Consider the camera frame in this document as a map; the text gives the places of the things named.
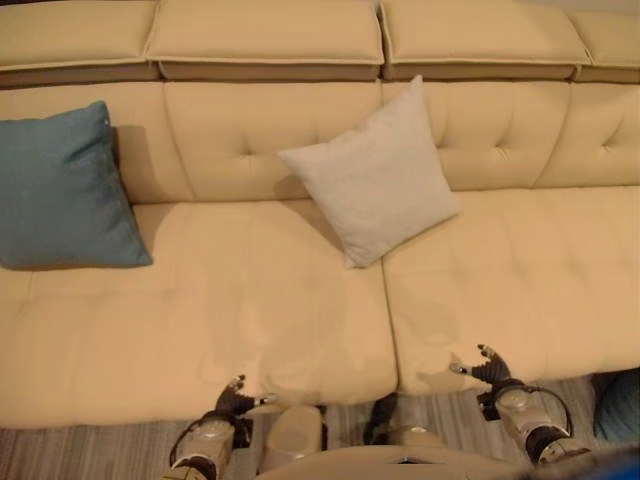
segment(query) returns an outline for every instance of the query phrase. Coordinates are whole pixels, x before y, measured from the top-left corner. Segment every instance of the white pillow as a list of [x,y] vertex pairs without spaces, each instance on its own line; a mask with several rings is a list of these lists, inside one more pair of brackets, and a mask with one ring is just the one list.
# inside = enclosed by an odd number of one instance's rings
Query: white pillow
[[460,211],[431,139],[420,76],[354,130],[278,155],[340,237],[347,266],[366,267]]

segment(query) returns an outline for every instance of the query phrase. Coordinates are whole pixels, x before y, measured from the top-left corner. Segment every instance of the floor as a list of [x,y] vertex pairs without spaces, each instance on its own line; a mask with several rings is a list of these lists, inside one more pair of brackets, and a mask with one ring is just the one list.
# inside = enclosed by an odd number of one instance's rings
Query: floor
[[[575,436],[591,448],[606,444],[593,437],[594,392],[588,378],[541,382],[560,394],[571,410]],[[524,455],[499,422],[487,423],[476,403],[478,392],[423,398],[400,398],[396,425],[420,425],[436,433],[450,448],[489,455],[526,465]],[[541,396],[552,418],[564,417],[554,399]],[[360,445],[371,404],[330,407],[326,413],[329,448]],[[234,453],[226,480],[254,478],[262,442],[274,415],[257,419],[252,447]],[[2,480],[140,480],[159,477],[173,441],[186,422],[52,430],[0,430]]]

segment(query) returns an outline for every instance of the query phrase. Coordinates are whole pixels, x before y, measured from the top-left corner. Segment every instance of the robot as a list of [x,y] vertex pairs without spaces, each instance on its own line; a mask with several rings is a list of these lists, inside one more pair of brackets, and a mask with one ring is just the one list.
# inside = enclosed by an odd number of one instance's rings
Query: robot
[[[523,471],[497,459],[450,450],[423,428],[390,430],[397,399],[390,395],[374,405],[362,447],[322,451],[320,411],[310,406],[285,410],[268,435],[257,479],[640,479],[637,446],[607,454],[591,452],[573,438],[571,416],[558,395],[513,378],[495,351],[486,345],[478,348],[487,358],[484,364],[469,367],[456,363],[451,370],[491,385],[489,392],[478,396],[485,419],[502,420],[534,469]],[[277,400],[274,395],[242,395],[244,379],[242,375],[236,377],[222,392],[216,408],[193,422],[178,438],[170,454],[170,469],[161,480],[223,478],[232,450],[250,444],[252,423],[245,414]],[[533,401],[536,392],[553,395],[562,403],[566,426],[555,424]]]

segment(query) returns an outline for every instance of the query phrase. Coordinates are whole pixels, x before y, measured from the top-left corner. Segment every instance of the beige sofa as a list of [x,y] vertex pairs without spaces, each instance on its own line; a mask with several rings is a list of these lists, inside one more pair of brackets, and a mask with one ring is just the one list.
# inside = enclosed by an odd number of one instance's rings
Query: beige sofa
[[[295,5],[0,7],[0,119],[104,99],[154,258],[0,268],[0,426],[191,418],[237,373],[289,403],[451,392],[477,385],[448,364],[478,343],[524,380],[640,363],[640,59],[600,34],[628,19]],[[348,130],[417,73],[463,213],[346,269],[276,153]]]

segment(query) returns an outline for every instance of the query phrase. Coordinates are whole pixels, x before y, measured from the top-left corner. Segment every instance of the teal pillow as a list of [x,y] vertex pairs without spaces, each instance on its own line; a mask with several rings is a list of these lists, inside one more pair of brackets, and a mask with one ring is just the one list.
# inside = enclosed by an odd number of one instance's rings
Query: teal pillow
[[0,265],[150,265],[113,159],[104,102],[0,121]]
[[610,442],[640,442],[640,369],[620,373],[600,400],[595,433]]

